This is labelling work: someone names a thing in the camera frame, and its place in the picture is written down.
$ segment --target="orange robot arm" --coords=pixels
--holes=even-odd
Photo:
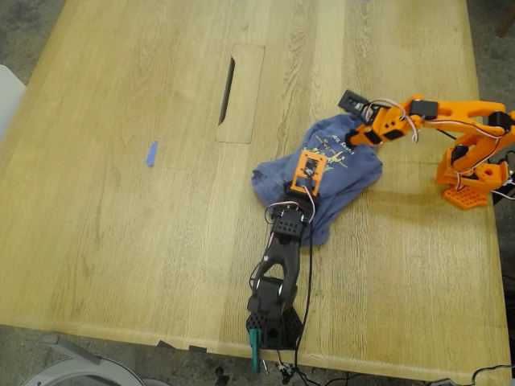
[[[490,191],[509,178],[507,162],[483,164],[515,142],[515,112],[506,113],[501,103],[425,101],[421,95],[401,103],[367,101],[347,91],[339,106],[362,121],[345,138],[348,146],[378,146],[409,132],[416,142],[421,126],[463,133],[446,150],[436,174],[437,183],[453,185],[444,191],[444,198],[463,209],[486,205]],[[488,117],[488,124],[480,124],[474,117]]]

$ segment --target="orange robot base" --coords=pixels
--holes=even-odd
[[[453,185],[443,191],[443,198],[462,209],[487,205],[490,192],[508,179],[508,163],[483,163],[458,178],[451,166],[452,149],[447,148],[436,171],[436,183]]]

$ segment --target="tape piece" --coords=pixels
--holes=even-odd
[[[150,149],[148,150],[148,155],[146,156],[145,163],[147,166],[153,166],[155,160],[155,152],[158,149],[158,142],[153,141],[152,145],[150,145]]]

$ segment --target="cable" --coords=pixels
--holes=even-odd
[[[311,205],[313,206],[313,213],[311,213],[311,217],[309,219],[309,222],[311,222],[313,220],[313,217],[315,217],[315,212],[316,212],[316,210],[315,210],[315,201],[313,201],[313,197],[311,197],[311,190],[308,190],[305,185],[303,185],[303,188],[306,191],[307,196],[309,197],[309,200],[311,201]]]
[[[281,201],[281,202],[278,202],[278,203],[271,203],[268,207],[265,208],[265,221],[268,225],[272,225],[273,223],[271,223],[267,218],[266,218],[266,213],[269,211],[269,209],[271,207],[276,207],[278,205],[296,205],[297,208],[300,208],[300,205],[299,203],[296,203],[295,201]]]
[[[350,376],[350,377],[348,378],[348,380],[352,380],[352,379],[356,378],[357,376],[364,376],[364,375],[365,375],[365,374],[362,374],[362,373],[358,372],[357,374],[354,374],[353,376]]]
[[[318,382],[315,382],[314,380],[310,380],[309,378],[307,378],[307,375],[301,372],[298,368],[295,370],[295,372],[299,374],[300,379],[303,380],[305,385],[307,385],[307,382],[309,382],[310,384],[314,384],[315,386],[322,386]]]
[[[456,124],[456,125],[472,126],[474,129],[476,129],[480,133],[482,133],[482,134],[484,134],[484,135],[486,135],[487,137],[490,137],[490,138],[502,138],[504,136],[504,134],[503,135],[493,135],[493,134],[487,133],[486,131],[484,131],[480,127],[474,125],[473,123],[469,123],[469,122],[457,121],[457,120],[452,120],[452,119],[425,121],[425,124],[429,124],[429,125],[434,124],[434,123],[452,123],[452,124]]]
[[[309,192],[307,195],[309,195],[310,200],[312,203],[313,198],[311,197],[311,183],[312,179],[311,176],[308,176],[307,178],[307,185],[309,186]],[[300,347],[300,341],[303,338],[304,329],[306,328],[306,321],[307,321],[307,314],[309,312],[309,302],[311,300],[311,281],[313,278],[313,223],[309,223],[309,274],[307,276],[307,298],[306,298],[306,309],[304,311],[304,320],[303,320],[303,327],[300,330],[299,339],[297,340],[297,345],[295,346],[295,361],[294,361],[294,369],[298,371],[299,367],[297,366],[297,358],[299,356],[299,347]]]
[[[498,138],[498,139],[496,139],[496,144],[494,145],[493,150],[490,152],[490,154],[489,154],[489,155],[487,155],[486,157],[484,157],[483,159],[481,159],[480,161],[476,162],[476,164],[475,164],[474,166],[472,166],[470,169],[465,170],[465,171],[456,171],[456,170],[454,170],[454,172],[456,173],[456,179],[457,179],[457,181],[456,181],[456,187],[455,187],[457,191],[458,191],[458,190],[460,190],[460,189],[462,188],[462,187],[460,186],[460,185],[461,185],[461,175],[463,175],[463,174],[465,174],[465,173],[468,173],[468,172],[469,172],[469,171],[471,171],[471,170],[474,170],[474,168],[475,168],[476,166],[478,166],[479,164],[481,164],[481,163],[483,163],[484,161],[486,161],[487,159],[489,159],[489,158],[492,156],[492,154],[494,154],[494,153],[496,152],[496,150],[497,150],[497,145],[499,145],[499,138]]]
[[[496,364],[495,366],[491,366],[489,368],[480,368],[478,370],[475,370],[474,373],[472,374],[472,378],[471,378],[471,383],[470,384],[463,384],[463,385],[459,385],[459,386],[476,386],[476,377],[481,372],[496,370],[498,368],[515,368],[515,365],[514,364]],[[431,383],[432,384],[433,383],[440,383],[441,384],[442,382],[445,382],[445,381],[451,381],[452,384],[457,384],[451,378],[444,378],[442,380],[434,380]]]
[[[370,119],[370,117],[372,116],[372,114],[369,113],[369,111],[373,105],[377,105],[377,102],[384,102],[384,103],[387,103],[388,105],[390,105],[391,107],[397,107],[399,110],[401,110],[402,115],[399,118],[399,121],[402,121],[404,119],[406,119],[408,121],[408,123],[411,126],[411,129],[413,130],[413,136],[411,137],[411,141],[417,143],[418,142],[418,130],[417,130],[415,124],[413,123],[413,120],[411,119],[411,117],[408,114],[406,114],[406,110],[395,101],[392,101],[390,99],[385,99],[385,98],[379,98],[379,99],[375,99],[375,100],[371,101],[369,103],[369,105],[367,106],[367,109],[365,110],[366,121],[368,121]]]
[[[505,158],[508,159],[508,154],[514,154],[515,155],[515,150],[508,150],[506,153],[505,153]]]
[[[495,193],[496,195],[502,195],[505,199],[515,199],[515,197],[505,195],[504,193],[500,193],[499,191],[492,191],[492,193]]]
[[[348,380],[349,380],[349,378],[348,378],[348,372],[347,372],[347,376],[346,376],[345,378],[335,378],[334,380],[329,380],[329,381],[325,384],[325,386],[328,386],[329,384],[332,384],[333,382],[336,382],[337,380],[344,380],[344,381],[345,381],[345,386],[347,386],[347,384],[348,384]]]
[[[440,130],[440,129],[437,129],[440,133],[443,133],[445,135],[447,135],[449,138],[452,138],[452,139],[456,139],[456,137],[454,135],[450,135],[447,131],[443,131],[443,130]]]
[[[265,233],[265,236],[266,236],[266,234],[269,232],[269,229],[270,229],[269,227],[266,227],[266,233]],[[266,243],[266,245],[265,245],[265,250],[266,250],[268,247],[270,247],[270,243],[272,242],[272,237],[273,237],[273,236],[274,236],[274,233],[272,232],[272,233],[270,234],[270,238],[268,239],[268,241],[267,241],[267,243]],[[254,269],[253,269],[253,270],[252,270],[252,272],[250,273],[250,276],[249,276],[249,287],[250,287],[250,289],[252,289],[252,284],[251,284],[251,282],[253,283],[253,280],[254,280],[254,279],[253,279],[253,275],[254,275],[254,273],[256,272],[256,269],[258,269],[258,266],[259,266],[260,264],[261,264],[261,260],[257,262],[256,266],[254,267]]]

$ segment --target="table surface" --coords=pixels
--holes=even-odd
[[[250,356],[251,170],[346,88],[477,98],[465,1],[68,0],[0,147],[0,322]],[[463,384],[509,362],[492,207],[441,198],[449,145],[424,129],[379,150],[315,248],[300,363]]]

